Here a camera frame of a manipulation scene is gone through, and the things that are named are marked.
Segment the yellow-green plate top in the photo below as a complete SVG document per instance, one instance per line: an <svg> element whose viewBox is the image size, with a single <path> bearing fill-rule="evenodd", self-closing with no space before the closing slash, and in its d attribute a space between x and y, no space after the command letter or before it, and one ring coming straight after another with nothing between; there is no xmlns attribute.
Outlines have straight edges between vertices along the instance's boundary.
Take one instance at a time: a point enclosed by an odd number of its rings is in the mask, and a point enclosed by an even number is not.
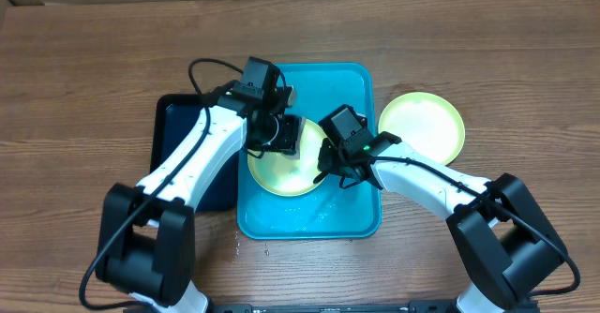
<svg viewBox="0 0 600 313"><path fill-rule="evenodd" d="M261 158L247 156L254 180L266 191L283 197L296 197L318 186L318 157L325 134L313 121L304 119L295 156L267 152Z"/></svg>

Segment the yellow-green plate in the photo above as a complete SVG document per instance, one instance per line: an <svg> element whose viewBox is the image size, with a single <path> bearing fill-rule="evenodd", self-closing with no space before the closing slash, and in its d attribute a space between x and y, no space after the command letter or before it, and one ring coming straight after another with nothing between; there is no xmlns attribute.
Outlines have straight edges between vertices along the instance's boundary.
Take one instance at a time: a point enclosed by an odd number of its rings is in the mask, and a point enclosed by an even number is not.
<svg viewBox="0 0 600 313"><path fill-rule="evenodd" d="M313 121L304 119L295 156L267 152L261 158L247 156L254 180L266 191L283 197L296 197L318 186L318 157L325 134Z"/></svg>
<svg viewBox="0 0 600 313"><path fill-rule="evenodd" d="M394 98L383 109L379 132L400 137L422 156L449 165L463 148L465 125L446 99L426 92Z"/></svg>

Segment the yellow-green plate bottom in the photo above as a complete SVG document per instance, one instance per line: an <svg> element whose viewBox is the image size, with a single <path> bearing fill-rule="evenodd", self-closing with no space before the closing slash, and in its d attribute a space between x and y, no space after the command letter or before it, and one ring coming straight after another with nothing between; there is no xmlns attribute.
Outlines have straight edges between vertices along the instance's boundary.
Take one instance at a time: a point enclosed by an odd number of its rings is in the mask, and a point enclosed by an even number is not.
<svg viewBox="0 0 600 313"><path fill-rule="evenodd" d="M379 132L400 137L422 156L449 165L463 148L465 125L446 99L426 92L394 98L383 109Z"/></svg>

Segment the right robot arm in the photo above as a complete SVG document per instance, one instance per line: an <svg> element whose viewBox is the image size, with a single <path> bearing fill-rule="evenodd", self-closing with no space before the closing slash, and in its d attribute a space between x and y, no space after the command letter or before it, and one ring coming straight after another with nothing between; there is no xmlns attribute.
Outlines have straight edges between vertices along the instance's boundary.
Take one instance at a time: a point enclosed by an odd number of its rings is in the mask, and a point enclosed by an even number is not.
<svg viewBox="0 0 600 313"><path fill-rule="evenodd" d="M411 199L447 225L471 280L451 312L534 312L538 285L571 259L562 239L516 176L495 180L452 170L342 105L319 123L326 137L320 176L340 187L369 183Z"/></svg>

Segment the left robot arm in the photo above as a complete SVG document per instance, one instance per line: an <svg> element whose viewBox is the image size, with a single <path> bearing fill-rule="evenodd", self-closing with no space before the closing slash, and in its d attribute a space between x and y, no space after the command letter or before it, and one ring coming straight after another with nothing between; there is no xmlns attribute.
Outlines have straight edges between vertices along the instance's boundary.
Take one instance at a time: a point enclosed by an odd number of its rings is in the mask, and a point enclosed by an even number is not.
<svg viewBox="0 0 600 313"><path fill-rule="evenodd" d="M97 255L79 288L81 304L92 276L132 295L113 304L125 312L204 312L207 298L192 281L194 217L219 171L240 152L298 157L304 121L286 114L295 90L271 62L251 57L240 79L199 93L202 111L171 155L136 186L106 194Z"/></svg>

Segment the teal plastic tray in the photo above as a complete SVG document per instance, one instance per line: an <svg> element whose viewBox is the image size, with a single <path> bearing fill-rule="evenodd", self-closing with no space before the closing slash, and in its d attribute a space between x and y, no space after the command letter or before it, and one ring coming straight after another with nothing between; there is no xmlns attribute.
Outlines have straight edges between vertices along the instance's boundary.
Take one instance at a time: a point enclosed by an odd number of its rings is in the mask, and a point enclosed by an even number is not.
<svg viewBox="0 0 600 313"><path fill-rule="evenodd" d="M348 104L376 130L372 80L357 63L282 64L284 83L297 98L290 114L317 125L326 115ZM326 176L317 187L296 197L283 197L262 188L252 177L248 155L238 163L237 222L241 231L257 240L364 238L382 221L380 191L369 183L348 189L339 177Z"/></svg>

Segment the black rectangular tray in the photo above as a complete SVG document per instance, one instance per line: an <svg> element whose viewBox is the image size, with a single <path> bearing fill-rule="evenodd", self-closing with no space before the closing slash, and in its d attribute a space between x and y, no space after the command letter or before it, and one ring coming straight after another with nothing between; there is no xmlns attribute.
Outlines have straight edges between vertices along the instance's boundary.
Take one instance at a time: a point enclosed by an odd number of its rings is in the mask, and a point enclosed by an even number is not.
<svg viewBox="0 0 600 313"><path fill-rule="evenodd" d="M168 94L157 101L150 172L157 169L194 127L202 104L193 94ZM223 212L237 204L239 155L223 165L203 194L196 213Z"/></svg>

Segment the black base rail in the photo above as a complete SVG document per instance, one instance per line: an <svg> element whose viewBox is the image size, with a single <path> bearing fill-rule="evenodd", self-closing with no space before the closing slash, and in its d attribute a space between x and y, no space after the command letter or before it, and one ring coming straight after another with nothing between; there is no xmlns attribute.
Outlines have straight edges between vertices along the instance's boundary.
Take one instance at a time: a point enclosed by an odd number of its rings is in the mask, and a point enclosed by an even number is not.
<svg viewBox="0 0 600 313"><path fill-rule="evenodd" d="M252 306L250 304L215 305L210 299L192 308L125 308L124 312L207 312L207 313L458 313L453 300L413 300L400 305L357 306Z"/></svg>

